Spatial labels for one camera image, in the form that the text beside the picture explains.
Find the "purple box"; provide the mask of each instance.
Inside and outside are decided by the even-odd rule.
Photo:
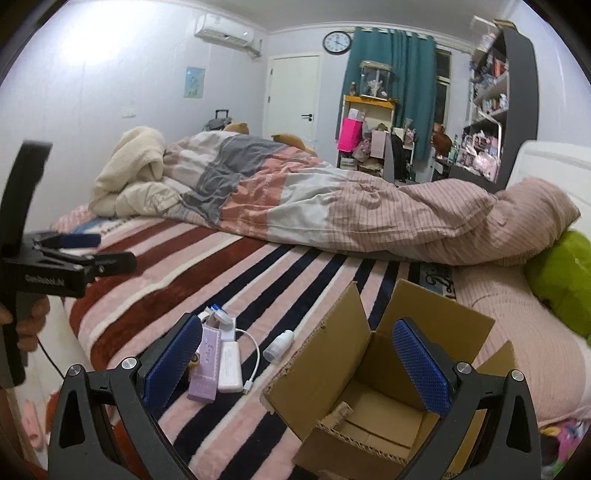
[[[191,383],[187,394],[190,400],[211,403],[216,399],[221,341],[222,336],[217,328],[203,325],[203,337],[197,349],[199,364],[191,372]]]

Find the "ceiling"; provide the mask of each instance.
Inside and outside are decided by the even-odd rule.
[[[473,15],[498,18],[515,0],[202,0],[268,31],[328,22],[395,24],[474,42]]]

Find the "air conditioner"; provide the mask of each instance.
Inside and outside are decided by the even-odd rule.
[[[238,47],[248,47],[254,39],[254,30],[240,25],[220,15],[207,14],[197,20],[195,36],[204,40],[229,43]]]

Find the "headboard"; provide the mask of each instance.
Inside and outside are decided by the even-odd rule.
[[[526,177],[547,180],[568,193],[581,211],[573,227],[591,238],[591,148],[528,141],[517,155],[507,186]]]

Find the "blue poster on wall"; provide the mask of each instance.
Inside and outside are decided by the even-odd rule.
[[[187,67],[185,76],[185,98],[203,98],[205,69]]]

